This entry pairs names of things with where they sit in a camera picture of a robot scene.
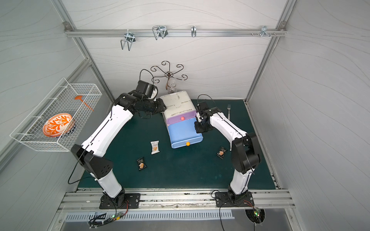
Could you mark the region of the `purple drawer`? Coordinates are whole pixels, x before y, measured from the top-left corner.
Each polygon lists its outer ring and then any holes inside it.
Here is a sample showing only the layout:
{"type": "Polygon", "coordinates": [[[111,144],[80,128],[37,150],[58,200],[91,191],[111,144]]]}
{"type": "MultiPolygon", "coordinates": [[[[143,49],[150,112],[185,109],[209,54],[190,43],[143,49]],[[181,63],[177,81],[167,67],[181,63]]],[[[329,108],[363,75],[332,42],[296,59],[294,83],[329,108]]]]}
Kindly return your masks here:
{"type": "Polygon", "coordinates": [[[171,116],[169,112],[165,111],[163,117],[167,125],[172,125],[178,122],[189,120],[196,117],[196,111],[189,111],[178,115],[171,116]]]}

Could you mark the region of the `blue drawer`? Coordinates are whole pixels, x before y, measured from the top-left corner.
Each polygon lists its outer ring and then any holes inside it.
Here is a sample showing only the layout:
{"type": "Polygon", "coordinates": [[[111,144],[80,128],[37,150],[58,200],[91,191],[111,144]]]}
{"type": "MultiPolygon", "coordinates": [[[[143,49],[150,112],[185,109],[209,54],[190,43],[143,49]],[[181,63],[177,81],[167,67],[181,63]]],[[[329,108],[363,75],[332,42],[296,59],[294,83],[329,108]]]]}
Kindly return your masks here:
{"type": "Polygon", "coordinates": [[[190,146],[203,141],[203,135],[196,132],[196,121],[196,118],[191,118],[168,125],[167,129],[172,149],[190,146]]]}

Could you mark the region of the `black cookie packet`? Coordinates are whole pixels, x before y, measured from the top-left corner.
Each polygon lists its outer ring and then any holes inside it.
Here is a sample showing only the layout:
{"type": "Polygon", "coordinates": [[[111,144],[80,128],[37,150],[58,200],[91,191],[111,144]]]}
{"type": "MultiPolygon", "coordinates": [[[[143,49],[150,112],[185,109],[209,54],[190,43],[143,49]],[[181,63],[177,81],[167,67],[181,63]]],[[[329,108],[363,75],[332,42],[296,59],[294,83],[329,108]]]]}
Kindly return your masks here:
{"type": "Polygon", "coordinates": [[[138,165],[138,170],[143,170],[146,168],[146,164],[145,164],[145,158],[144,157],[140,157],[136,160],[137,162],[137,165],[138,165]]]}
{"type": "Polygon", "coordinates": [[[227,152],[227,150],[224,147],[220,147],[220,150],[217,152],[217,156],[220,159],[224,159],[224,156],[225,156],[226,152],[227,152]]]}

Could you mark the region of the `white cookie packet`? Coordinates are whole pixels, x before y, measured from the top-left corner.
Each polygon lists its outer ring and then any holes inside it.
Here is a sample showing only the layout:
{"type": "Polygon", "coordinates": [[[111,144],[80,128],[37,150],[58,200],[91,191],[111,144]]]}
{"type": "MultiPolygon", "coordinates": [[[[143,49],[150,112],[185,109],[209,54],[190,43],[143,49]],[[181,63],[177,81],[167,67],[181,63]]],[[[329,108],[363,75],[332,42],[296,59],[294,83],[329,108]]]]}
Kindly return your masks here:
{"type": "Polygon", "coordinates": [[[150,142],[151,144],[151,147],[152,147],[152,151],[151,151],[151,154],[154,155],[154,154],[157,154],[159,153],[159,141],[151,141],[150,142]]]}

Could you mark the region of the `white drawer cabinet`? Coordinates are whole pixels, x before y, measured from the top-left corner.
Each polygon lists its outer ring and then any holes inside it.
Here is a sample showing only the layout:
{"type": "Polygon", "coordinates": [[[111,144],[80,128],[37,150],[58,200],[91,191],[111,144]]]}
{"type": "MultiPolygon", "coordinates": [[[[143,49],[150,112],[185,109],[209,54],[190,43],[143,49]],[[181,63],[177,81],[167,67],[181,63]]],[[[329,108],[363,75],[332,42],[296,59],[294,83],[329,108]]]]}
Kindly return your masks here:
{"type": "Polygon", "coordinates": [[[172,94],[163,95],[160,97],[163,99],[170,115],[178,115],[181,113],[196,111],[193,102],[191,101],[186,91],[179,91],[172,94]]]}

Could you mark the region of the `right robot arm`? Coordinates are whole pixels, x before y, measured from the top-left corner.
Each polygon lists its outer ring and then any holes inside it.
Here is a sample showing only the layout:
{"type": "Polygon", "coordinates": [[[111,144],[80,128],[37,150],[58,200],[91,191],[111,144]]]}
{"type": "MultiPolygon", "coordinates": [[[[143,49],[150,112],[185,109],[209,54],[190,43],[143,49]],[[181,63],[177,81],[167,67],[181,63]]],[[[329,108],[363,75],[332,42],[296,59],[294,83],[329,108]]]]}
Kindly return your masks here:
{"type": "Polygon", "coordinates": [[[248,190],[248,183],[261,162],[258,139],[255,133],[247,133],[232,123],[217,107],[210,108],[206,102],[196,106],[195,129],[204,133],[217,129],[229,142],[233,179],[228,187],[229,198],[234,199],[248,190]]]}

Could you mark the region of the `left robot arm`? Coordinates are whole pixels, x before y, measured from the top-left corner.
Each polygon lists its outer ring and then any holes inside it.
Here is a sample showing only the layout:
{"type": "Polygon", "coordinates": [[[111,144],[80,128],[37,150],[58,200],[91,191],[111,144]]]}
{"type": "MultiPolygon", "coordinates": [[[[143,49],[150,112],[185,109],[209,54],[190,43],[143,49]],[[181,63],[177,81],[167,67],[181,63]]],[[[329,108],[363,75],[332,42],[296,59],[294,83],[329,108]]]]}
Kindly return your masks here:
{"type": "Polygon", "coordinates": [[[72,146],[71,152],[78,163],[98,182],[109,198],[116,199],[124,195],[124,189],[114,175],[113,163],[104,158],[111,142],[137,112],[157,114],[166,109],[162,99],[148,98],[135,90],[123,93],[114,101],[109,114],[94,133],[81,145],[72,146]]]}

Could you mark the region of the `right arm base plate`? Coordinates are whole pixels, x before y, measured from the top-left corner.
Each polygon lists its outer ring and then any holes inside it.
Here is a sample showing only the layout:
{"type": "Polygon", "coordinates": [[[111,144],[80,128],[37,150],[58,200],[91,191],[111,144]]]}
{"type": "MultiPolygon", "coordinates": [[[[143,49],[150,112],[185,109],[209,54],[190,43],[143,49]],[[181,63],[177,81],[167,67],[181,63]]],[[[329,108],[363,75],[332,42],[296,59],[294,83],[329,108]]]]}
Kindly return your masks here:
{"type": "Polygon", "coordinates": [[[254,207],[254,199],[250,191],[246,191],[240,195],[235,195],[232,191],[216,192],[215,201],[218,208],[254,207]]]}

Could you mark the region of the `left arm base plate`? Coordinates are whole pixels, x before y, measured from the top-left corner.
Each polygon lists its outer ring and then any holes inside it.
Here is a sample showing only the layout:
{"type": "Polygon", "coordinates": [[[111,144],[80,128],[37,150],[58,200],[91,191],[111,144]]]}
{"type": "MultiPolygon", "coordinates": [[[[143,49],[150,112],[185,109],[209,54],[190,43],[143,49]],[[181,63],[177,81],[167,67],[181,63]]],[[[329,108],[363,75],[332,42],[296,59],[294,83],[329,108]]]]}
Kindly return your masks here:
{"type": "Polygon", "coordinates": [[[137,209],[140,202],[139,193],[121,193],[115,198],[109,197],[106,193],[100,199],[99,209],[137,209]]]}

